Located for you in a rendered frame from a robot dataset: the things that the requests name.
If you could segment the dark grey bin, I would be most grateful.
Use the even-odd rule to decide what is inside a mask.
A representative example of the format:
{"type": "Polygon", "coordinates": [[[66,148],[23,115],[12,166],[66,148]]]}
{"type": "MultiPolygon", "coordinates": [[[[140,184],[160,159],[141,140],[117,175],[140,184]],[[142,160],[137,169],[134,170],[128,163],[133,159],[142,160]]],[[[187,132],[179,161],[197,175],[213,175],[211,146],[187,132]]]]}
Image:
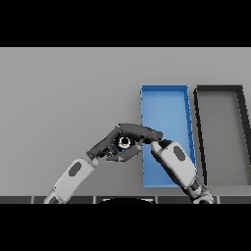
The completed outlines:
{"type": "Polygon", "coordinates": [[[251,127],[242,85],[197,85],[193,91],[207,185],[251,185],[251,127]]]}

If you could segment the left robot hand dark grey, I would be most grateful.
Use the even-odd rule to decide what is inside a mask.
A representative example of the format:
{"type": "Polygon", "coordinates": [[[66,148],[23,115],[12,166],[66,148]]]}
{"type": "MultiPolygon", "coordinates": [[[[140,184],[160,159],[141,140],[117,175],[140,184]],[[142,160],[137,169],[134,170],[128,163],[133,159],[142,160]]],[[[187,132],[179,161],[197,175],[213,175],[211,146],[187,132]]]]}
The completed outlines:
{"type": "Polygon", "coordinates": [[[122,150],[119,147],[119,140],[124,135],[120,131],[120,124],[116,125],[112,131],[101,141],[95,144],[89,151],[86,152],[86,155],[93,160],[94,158],[103,158],[107,157],[108,161],[112,162],[126,162],[132,157],[139,154],[141,151],[139,142],[129,139],[130,146],[126,150],[122,150]]]}

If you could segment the right robot hand dark grey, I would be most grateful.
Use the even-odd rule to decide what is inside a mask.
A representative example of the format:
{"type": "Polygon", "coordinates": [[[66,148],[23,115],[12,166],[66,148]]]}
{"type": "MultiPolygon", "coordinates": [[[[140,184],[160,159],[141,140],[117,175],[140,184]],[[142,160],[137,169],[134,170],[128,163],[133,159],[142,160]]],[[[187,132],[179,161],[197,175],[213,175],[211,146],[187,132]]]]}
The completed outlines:
{"type": "Polygon", "coordinates": [[[153,128],[136,125],[136,124],[120,124],[121,133],[137,142],[143,140],[145,144],[150,144],[153,141],[161,141],[163,133],[153,128]]]}

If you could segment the blue bin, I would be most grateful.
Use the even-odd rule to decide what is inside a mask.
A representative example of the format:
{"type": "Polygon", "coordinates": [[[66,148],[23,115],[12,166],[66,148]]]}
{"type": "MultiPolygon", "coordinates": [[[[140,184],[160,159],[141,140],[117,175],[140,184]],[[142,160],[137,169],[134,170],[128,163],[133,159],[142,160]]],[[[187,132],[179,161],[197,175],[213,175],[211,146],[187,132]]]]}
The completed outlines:
{"type": "MultiPolygon", "coordinates": [[[[193,164],[196,164],[188,86],[186,84],[142,84],[141,124],[161,131],[164,139],[177,141],[193,164]]],[[[143,186],[176,187],[143,145],[143,186]]]]}

